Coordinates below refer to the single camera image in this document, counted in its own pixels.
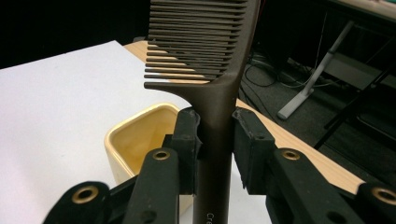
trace black comb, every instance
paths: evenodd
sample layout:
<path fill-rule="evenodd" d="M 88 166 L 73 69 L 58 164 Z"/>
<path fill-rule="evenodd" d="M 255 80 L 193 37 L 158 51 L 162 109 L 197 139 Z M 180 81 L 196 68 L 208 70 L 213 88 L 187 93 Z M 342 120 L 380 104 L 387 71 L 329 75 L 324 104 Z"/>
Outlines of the black comb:
<path fill-rule="evenodd" d="M 151 0 L 145 88 L 174 93 L 200 115 L 193 223 L 227 223 L 236 96 L 259 0 Z"/>

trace wooden surface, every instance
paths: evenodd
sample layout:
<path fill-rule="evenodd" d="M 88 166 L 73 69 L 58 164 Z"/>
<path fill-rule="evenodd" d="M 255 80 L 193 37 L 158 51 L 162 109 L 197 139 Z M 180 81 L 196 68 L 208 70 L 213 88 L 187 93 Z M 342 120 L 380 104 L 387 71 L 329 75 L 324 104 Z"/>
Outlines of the wooden surface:
<path fill-rule="evenodd" d="M 124 47 L 127 48 L 130 52 L 132 52 L 133 55 L 135 55 L 143 62 L 146 61 L 146 41 L 136 42 L 126 45 Z M 277 147 L 289 147 L 303 152 L 309 158 L 309 160 L 314 163 L 314 165 L 330 183 L 351 193 L 356 193 L 359 184 L 363 183 L 361 179 L 350 173 L 348 170 L 344 169 L 334 161 L 325 157 L 293 134 L 284 130 L 283 128 L 269 120 L 267 117 L 252 109 L 249 105 L 246 105 L 240 100 L 237 101 L 236 105 L 254 111 L 259 119 L 262 121 L 262 123 L 265 125 L 265 127 L 268 129 L 268 131 L 275 138 Z"/>

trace plastic container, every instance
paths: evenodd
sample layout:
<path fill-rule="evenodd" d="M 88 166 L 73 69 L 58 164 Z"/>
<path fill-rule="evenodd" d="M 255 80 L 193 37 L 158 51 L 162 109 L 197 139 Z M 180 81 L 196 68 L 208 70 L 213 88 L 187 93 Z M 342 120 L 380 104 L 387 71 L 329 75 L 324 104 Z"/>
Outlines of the plastic container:
<path fill-rule="evenodd" d="M 138 175 L 146 154 L 161 147 L 166 134 L 173 133 L 178 108 L 153 105 L 117 124 L 105 137 L 107 157 L 117 184 Z M 179 213 L 192 204 L 192 196 L 180 195 Z"/>

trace gray floor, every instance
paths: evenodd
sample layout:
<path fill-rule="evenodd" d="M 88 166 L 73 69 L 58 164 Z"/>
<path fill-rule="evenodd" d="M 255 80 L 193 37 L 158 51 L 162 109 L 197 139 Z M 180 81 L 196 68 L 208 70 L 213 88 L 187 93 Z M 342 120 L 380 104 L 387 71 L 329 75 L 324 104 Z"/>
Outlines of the gray floor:
<path fill-rule="evenodd" d="M 275 73 L 263 58 L 250 61 L 243 77 L 239 98 L 264 116 L 314 146 L 325 134 L 324 125 L 346 106 L 358 92 L 331 77 L 321 78 L 310 97 L 286 120 L 276 113 L 303 87 L 309 75 L 295 66 Z M 344 122 L 319 151 L 365 181 L 381 181 L 396 186 L 396 152 L 371 135 Z"/>

